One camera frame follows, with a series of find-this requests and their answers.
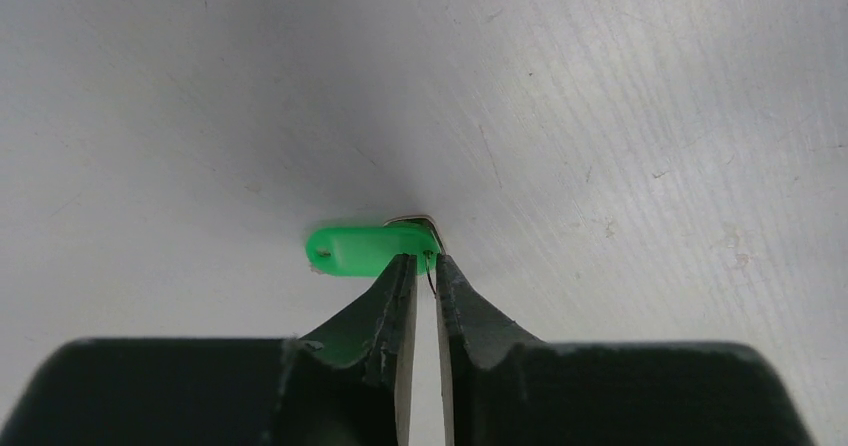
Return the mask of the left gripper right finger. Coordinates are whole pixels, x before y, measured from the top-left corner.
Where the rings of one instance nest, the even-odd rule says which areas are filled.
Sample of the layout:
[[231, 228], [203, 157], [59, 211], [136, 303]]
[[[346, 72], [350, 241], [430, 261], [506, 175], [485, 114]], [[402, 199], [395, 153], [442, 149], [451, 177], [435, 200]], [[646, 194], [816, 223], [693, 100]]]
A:
[[775, 369], [733, 342], [542, 340], [435, 260], [449, 445], [810, 445]]

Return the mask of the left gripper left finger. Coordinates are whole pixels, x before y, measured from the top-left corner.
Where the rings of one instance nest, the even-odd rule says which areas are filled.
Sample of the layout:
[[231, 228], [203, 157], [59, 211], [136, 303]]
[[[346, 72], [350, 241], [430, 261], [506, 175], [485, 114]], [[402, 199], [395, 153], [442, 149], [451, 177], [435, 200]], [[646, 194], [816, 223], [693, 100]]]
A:
[[405, 445], [417, 261], [286, 338], [87, 338], [36, 371], [5, 445]]

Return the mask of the green tagged key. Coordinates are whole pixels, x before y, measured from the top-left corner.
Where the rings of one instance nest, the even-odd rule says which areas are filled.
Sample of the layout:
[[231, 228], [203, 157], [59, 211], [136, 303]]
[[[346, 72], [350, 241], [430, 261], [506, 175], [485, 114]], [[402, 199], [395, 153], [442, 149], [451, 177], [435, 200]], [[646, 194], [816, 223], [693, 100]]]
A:
[[435, 265], [445, 247], [433, 219], [426, 215], [393, 218], [381, 226], [322, 227], [305, 242], [312, 269], [336, 277], [376, 278], [398, 254], [418, 258], [421, 275]]

